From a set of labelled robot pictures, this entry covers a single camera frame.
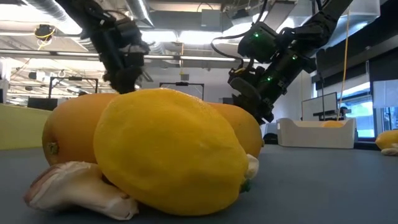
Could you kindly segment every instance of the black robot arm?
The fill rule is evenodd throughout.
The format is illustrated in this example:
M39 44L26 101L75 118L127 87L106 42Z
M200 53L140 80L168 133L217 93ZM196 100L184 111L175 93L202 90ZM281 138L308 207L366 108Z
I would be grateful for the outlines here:
M240 92L234 104L251 113L257 122L274 119L273 105L302 70L316 70L316 52L328 43L338 19L353 0L326 0L323 9L303 26L282 29L280 34L262 22L254 24L238 46L243 57L270 63L267 69L230 71L228 83Z
M90 38L104 63L105 81L119 93L134 91L142 75L148 45L142 41L136 23L126 17L119 21L94 0L56 0L83 29L81 38Z

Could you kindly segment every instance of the white tray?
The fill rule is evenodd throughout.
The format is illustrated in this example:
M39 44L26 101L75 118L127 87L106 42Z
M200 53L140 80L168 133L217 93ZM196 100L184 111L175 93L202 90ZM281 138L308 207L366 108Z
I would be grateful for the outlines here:
M277 121L278 143L287 147L354 148L355 119L340 121L341 128L323 128L324 121Z

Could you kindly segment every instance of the yellow object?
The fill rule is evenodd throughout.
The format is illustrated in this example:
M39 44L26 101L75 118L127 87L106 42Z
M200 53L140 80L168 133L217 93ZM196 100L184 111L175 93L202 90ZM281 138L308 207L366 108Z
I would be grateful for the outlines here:
M0 104L0 150L40 147L51 111Z
M322 124L323 128L341 128L343 126L344 126L344 124L339 121L325 121Z
M394 144L398 144L398 130L385 131L376 139L376 145L381 150L393 148Z
M112 93L87 94L70 99L53 111L43 128L44 155L50 165L79 161L96 163L93 136Z
M262 134L256 119L238 106L221 103L209 104L228 120L246 153L257 158L262 147Z
M231 125L202 100L168 89L116 97L94 136L104 175L174 215L207 215L237 198L248 159Z

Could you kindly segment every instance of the desk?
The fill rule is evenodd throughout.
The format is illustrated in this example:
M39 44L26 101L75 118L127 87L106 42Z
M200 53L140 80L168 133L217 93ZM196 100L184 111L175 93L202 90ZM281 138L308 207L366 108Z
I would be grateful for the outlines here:
M47 167L41 149L0 151L0 223L398 223L398 158L377 151L296 149L267 145L252 190L227 210L181 218L141 207L129 222L79 210L60 214L27 208L22 196Z

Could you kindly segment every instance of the gray table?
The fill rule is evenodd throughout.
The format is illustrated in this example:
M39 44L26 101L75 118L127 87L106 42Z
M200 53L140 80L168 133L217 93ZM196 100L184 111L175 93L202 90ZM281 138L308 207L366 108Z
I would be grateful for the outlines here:
M229 209L181 218L141 207L125 223L397 224L398 158L377 151L266 146L249 193ZM86 210L31 210L22 196L47 163L40 149L0 151L0 223L119 223Z

